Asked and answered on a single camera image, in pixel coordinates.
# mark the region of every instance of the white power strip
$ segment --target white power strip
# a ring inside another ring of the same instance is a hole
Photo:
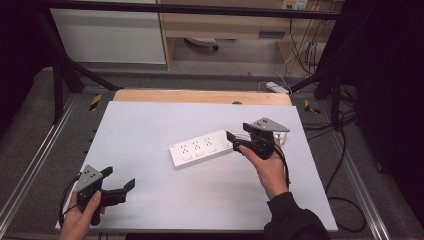
[[[225,130],[220,130],[169,146],[176,169],[233,151]]]
[[[266,87],[276,93],[283,93],[283,94],[287,94],[289,91],[285,88],[283,88],[282,86],[276,84],[275,82],[269,82],[266,84]]]

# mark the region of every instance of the person's right hand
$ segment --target person's right hand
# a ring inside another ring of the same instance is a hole
[[[102,199],[102,194],[100,191],[97,191],[88,202],[84,211],[76,206],[78,203],[77,195],[74,193],[71,196],[69,207],[72,207],[68,210],[65,217],[65,222],[60,232],[60,240],[83,240],[88,233],[90,228],[91,218],[96,211],[97,207],[100,204]]]
[[[275,140],[275,143],[278,146],[280,145],[278,139]],[[269,200],[277,195],[288,192],[284,164],[277,153],[274,152],[269,159],[263,160],[250,148],[241,145],[239,148],[243,155],[255,166],[259,180],[265,188]]]

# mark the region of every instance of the white tabletop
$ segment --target white tabletop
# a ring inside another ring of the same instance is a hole
[[[218,130],[243,133],[242,123],[270,118],[291,131],[283,147],[290,191],[329,231],[337,226],[295,107],[202,103],[109,102],[81,167],[112,166],[103,189],[136,186],[94,227],[114,232],[261,231],[271,220],[256,170],[231,152],[175,170],[168,147]]]

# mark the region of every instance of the sleeve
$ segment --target sleeve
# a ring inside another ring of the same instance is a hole
[[[301,209],[293,194],[286,192],[268,202],[271,222],[265,225],[265,240],[330,239],[319,218],[307,209]]]

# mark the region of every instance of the white cabinet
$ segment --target white cabinet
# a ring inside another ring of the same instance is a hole
[[[114,0],[152,3],[155,0]],[[68,55],[78,62],[165,64],[158,14],[52,9]]]

